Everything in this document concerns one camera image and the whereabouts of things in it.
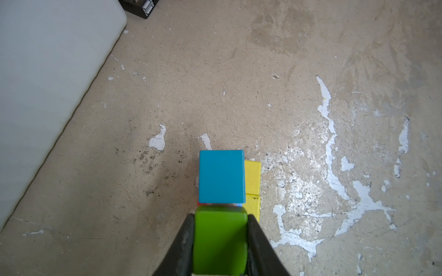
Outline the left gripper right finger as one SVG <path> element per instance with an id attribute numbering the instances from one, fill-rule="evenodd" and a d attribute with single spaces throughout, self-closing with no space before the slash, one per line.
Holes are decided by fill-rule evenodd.
<path id="1" fill-rule="evenodd" d="M 290 276 L 254 215 L 247 219 L 247 276 Z"/>

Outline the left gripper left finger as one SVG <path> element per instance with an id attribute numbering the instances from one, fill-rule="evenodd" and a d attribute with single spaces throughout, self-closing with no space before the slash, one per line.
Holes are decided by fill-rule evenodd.
<path id="1" fill-rule="evenodd" d="M 153 276 L 191 276 L 194 239 L 195 215 L 188 214 Z"/>

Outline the green cube block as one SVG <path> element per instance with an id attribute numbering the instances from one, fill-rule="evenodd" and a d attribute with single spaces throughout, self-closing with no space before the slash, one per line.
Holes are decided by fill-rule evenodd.
<path id="1" fill-rule="evenodd" d="M 230 205 L 200 205 L 195 212 L 193 274 L 241 276 L 247 262 L 247 212 Z"/>

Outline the yellow cube block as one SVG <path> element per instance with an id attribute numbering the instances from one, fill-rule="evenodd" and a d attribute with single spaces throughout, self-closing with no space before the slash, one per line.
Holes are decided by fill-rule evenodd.
<path id="1" fill-rule="evenodd" d="M 242 206 L 249 215 L 253 215 L 260 222 L 261 199 L 259 195 L 246 194 L 246 201 Z"/>
<path id="2" fill-rule="evenodd" d="M 245 186 L 246 194 L 260 195 L 261 163 L 245 161 Z"/>

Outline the teal cube block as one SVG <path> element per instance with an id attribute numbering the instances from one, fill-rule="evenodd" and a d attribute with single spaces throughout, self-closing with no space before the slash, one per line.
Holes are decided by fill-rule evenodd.
<path id="1" fill-rule="evenodd" d="M 199 156 L 199 202 L 244 204 L 245 156 L 242 150 L 202 150 Z"/>

